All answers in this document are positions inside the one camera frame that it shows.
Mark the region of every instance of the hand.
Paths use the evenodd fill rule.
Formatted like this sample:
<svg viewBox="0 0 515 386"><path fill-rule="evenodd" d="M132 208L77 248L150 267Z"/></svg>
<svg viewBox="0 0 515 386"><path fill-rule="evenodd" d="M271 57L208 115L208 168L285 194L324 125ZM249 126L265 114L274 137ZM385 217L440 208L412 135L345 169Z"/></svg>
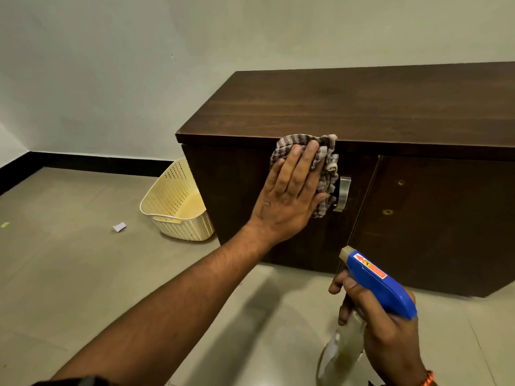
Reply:
<svg viewBox="0 0 515 386"><path fill-rule="evenodd" d="M267 246L299 233L316 206L329 194L315 195L323 161L310 172L319 144L311 141L304 153L295 145L287 159L277 160L270 170L252 211L248 227L258 230Z"/></svg>
<svg viewBox="0 0 515 386"><path fill-rule="evenodd" d="M370 364L388 386L420 386L428 377L420 357L418 318L411 321L387 314L375 295L349 277L347 270L336 275L329 287L331 294L346 291L338 324L345 325L352 308L360 308L365 327L365 353ZM413 292L407 290L415 302Z"/></svg>

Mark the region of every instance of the person's left arm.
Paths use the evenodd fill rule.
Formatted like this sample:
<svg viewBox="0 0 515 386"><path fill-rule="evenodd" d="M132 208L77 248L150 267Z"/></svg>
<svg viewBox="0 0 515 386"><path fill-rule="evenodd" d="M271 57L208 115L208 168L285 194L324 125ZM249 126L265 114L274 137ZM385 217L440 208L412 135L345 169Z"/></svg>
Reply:
<svg viewBox="0 0 515 386"><path fill-rule="evenodd" d="M159 287L70 359L53 380L100 376L163 385L209 328L241 280L278 242L306 226L327 194L315 194L318 143L277 161L248 223L226 244Z"/></svg>

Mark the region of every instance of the black sleeve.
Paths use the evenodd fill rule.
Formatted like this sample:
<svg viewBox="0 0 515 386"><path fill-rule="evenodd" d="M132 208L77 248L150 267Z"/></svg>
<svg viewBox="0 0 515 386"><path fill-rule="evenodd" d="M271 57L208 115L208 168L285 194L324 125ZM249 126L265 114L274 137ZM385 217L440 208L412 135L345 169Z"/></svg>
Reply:
<svg viewBox="0 0 515 386"><path fill-rule="evenodd" d="M62 380L50 380L34 383L32 386L110 386L111 383L99 377L85 377Z"/></svg>

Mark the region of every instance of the cleaning cloth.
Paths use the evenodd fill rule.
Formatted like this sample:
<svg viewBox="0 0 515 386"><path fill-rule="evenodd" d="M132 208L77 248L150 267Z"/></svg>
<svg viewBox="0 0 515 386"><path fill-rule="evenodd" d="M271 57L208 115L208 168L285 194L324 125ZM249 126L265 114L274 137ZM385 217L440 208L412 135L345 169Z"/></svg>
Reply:
<svg viewBox="0 0 515 386"><path fill-rule="evenodd" d="M334 183L338 179L338 173L336 173L338 170L338 154L333 153L336 140L338 139L335 134L322 135L321 137L314 137L308 134L293 134L283 137L277 142L272 157L270 157L270 166L278 159L286 158L294 145L300 145L304 151L307 144L313 139L319 143L320 148L313 159L311 170L313 170L319 162L324 161L320 181L318 182L315 193L327 192L331 194L334 191ZM335 200L336 198L334 196L330 196L320 202L311 217L323 217L329 206L331 206Z"/></svg>

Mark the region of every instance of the beige floor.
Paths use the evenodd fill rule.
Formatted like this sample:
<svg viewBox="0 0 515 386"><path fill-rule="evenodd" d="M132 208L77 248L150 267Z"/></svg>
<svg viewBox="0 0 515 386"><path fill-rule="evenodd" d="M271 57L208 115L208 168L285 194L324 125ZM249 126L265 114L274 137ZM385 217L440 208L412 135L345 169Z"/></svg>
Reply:
<svg viewBox="0 0 515 386"><path fill-rule="evenodd" d="M0 196L0 385L52 375L113 319L219 246L161 236L138 205L154 179L44 168ZM114 233L112 226L127 228ZM341 296L330 275L257 266L171 383L313 385ZM416 292L441 385L512 385L515 285L487 299ZM366 357L348 385L378 378Z"/></svg>

